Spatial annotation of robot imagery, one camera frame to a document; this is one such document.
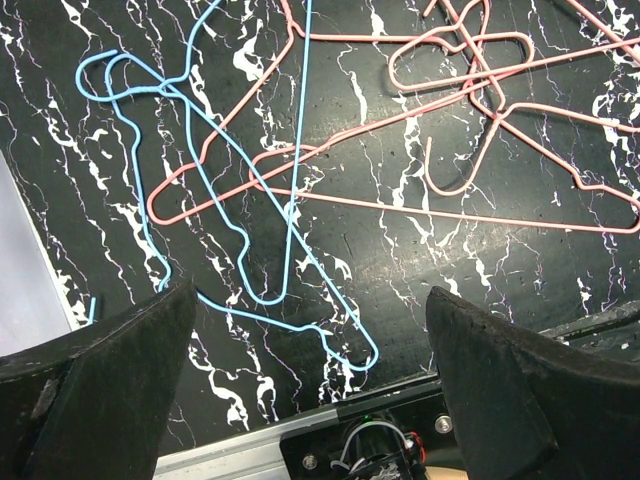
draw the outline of black marble surface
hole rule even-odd
[[[299,0],[294,15],[304,22]],[[464,2],[453,2],[461,7]],[[635,0],[583,2],[627,38],[637,31]],[[141,235],[128,149],[131,131],[110,106],[88,102],[73,75],[87,56],[109,48],[135,53],[166,76],[179,75],[184,40],[207,2],[187,0],[4,0],[0,13],[0,148],[7,157],[36,228],[49,252],[60,288],[78,325],[91,295],[100,317],[148,298],[162,276]],[[442,11],[422,19],[426,2],[317,0],[315,32],[417,34],[446,20]],[[477,31],[479,13],[467,26]],[[223,2],[196,41],[194,68],[182,91],[218,116],[229,112],[285,40],[275,0]],[[587,48],[601,40],[561,0],[495,0],[489,32],[517,29],[531,36],[537,56]],[[312,44],[304,143],[318,145],[361,121],[386,118],[446,92],[399,95],[386,76],[388,45]],[[295,137],[302,40],[229,127],[250,156]],[[486,50],[493,66],[521,60],[513,43]],[[419,49],[398,65],[402,79],[440,78],[466,69],[461,56]],[[90,79],[98,81],[101,71]],[[149,79],[128,66],[116,78]],[[636,122],[638,71],[617,54],[541,68],[504,81],[510,102],[535,100],[579,112]],[[153,97],[126,102],[125,113],[143,128],[140,149],[147,192],[181,163],[190,162],[182,107]],[[636,138],[555,117],[516,113],[511,121],[539,138],[582,172],[640,195]],[[475,187],[440,198],[426,191],[421,146],[434,138],[432,175],[440,185],[460,184],[486,129],[486,119],[462,101],[437,112],[350,140],[301,167],[299,185],[337,196],[406,206],[547,221],[629,226],[624,202],[576,191],[571,178],[508,133],[489,149]],[[195,125],[198,144],[209,130]],[[217,141],[206,168],[224,192],[247,178],[240,158]],[[281,162],[267,160],[265,171]],[[285,185],[285,175],[273,185]],[[197,173],[173,185],[158,201],[172,216],[207,194]],[[225,203],[246,228],[253,247],[247,269],[253,286],[279,292],[285,226],[255,190]],[[171,414],[163,453],[204,445],[297,412],[418,375],[433,368],[424,329],[424,301],[432,285],[447,286],[506,321],[534,330],[638,298],[638,235],[599,235],[336,207],[301,201],[301,231],[329,275],[357,305],[381,349],[367,374],[328,360],[315,334],[292,334],[199,307],[189,361]],[[188,222],[154,227],[154,238],[174,266],[174,280],[193,277],[199,288],[238,308],[292,324],[336,319],[318,275],[294,249],[290,296],[282,305],[256,308],[240,290],[233,260],[239,237],[209,209]],[[351,324],[326,322],[332,345],[349,358],[367,352]]]

